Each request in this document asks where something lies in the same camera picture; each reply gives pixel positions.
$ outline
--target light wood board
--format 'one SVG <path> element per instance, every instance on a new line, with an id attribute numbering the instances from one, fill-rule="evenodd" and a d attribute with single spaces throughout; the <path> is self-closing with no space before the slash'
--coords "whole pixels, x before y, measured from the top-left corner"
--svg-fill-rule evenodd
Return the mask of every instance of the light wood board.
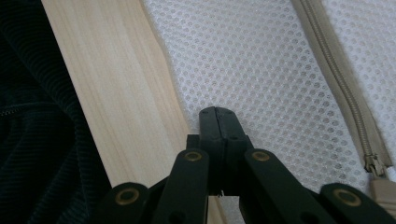
<path id="1" fill-rule="evenodd" d="M 43 5 L 111 185 L 150 187 L 169 175 L 189 129 L 141 3 Z M 220 210 L 211 199 L 209 222 L 225 222 Z"/>

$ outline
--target dark green fabric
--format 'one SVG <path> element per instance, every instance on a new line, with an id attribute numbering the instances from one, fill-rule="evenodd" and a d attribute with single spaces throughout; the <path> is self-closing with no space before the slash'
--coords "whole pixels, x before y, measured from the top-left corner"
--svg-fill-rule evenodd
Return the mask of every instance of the dark green fabric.
<path id="1" fill-rule="evenodd" d="M 0 223 L 86 223 L 110 185 L 41 2 L 0 31 Z"/>

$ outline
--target beige zipper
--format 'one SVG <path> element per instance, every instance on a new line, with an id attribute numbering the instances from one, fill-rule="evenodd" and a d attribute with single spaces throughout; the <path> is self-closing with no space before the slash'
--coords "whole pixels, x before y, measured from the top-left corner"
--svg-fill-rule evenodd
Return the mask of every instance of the beige zipper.
<path id="1" fill-rule="evenodd" d="M 338 39 L 317 0 L 292 0 L 319 67 L 346 120 L 367 172 L 388 178 L 389 154 L 375 120 L 356 83 Z"/>

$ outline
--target zipper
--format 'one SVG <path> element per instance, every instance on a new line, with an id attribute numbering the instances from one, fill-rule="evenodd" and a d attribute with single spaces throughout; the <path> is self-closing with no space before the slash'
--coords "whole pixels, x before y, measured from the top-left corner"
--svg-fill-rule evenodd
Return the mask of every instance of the zipper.
<path id="1" fill-rule="evenodd" d="M 323 54 L 324 62 L 329 66 L 331 71 L 330 74 L 332 78 L 335 79 L 333 83 L 338 86 L 342 95 L 345 97 L 350 116 L 353 118 L 353 123 L 355 124 L 355 135 L 359 138 L 360 146 L 357 148 L 362 150 L 365 170 L 372 173 L 375 178 L 388 178 L 387 166 L 391 166 L 391 161 L 385 149 L 385 144 L 382 137 L 379 135 L 379 130 L 375 125 L 374 118 L 368 106 L 362 103 L 361 100 L 357 100 L 356 96 L 358 94 L 361 95 L 361 93 L 356 83 L 351 81 L 353 77 L 347 78 L 347 76 L 351 76 L 352 74 L 345 69 L 343 70 L 343 67 L 339 66 L 337 59 L 334 57 L 332 51 L 336 49 L 330 46 L 330 44 L 334 45 L 334 43 L 328 40 L 327 34 L 322 28 L 322 21 L 319 19 L 316 12 L 318 6 L 314 5 L 320 3 L 317 1 L 313 3 L 310 0 L 296 0 L 293 1 L 293 4 L 295 7 L 301 7 L 305 12 L 311 31 L 318 43 L 318 48 Z"/>
<path id="2" fill-rule="evenodd" d="M 0 108 L 0 118 L 11 116 L 17 113 L 20 113 L 26 109 L 36 107 L 36 106 L 54 106 L 54 103 L 31 103 L 31 104 L 23 104 L 23 105 L 12 105 L 5 106 Z"/>
<path id="3" fill-rule="evenodd" d="M 5 109 L 0 111 L 0 117 L 5 117 L 8 115 L 13 115 L 15 113 L 21 112 L 20 108 L 11 108 L 11 109 Z"/>

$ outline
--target white mesh fabric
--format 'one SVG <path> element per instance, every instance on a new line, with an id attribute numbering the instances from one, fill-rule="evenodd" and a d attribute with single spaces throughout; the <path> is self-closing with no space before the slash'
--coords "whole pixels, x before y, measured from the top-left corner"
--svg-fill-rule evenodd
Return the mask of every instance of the white mesh fabric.
<path id="1" fill-rule="evenodd" d="M 322 3 L 395 164 L 396 1 Z"/>
<path id="2" fill-rule="evenodd" d="M 144 5 L 193 133 L 201 109 L 226 107 L 253 145 L 273 151 L 306 187 L 366 190 L 368 175 L 290 1 Z"/>

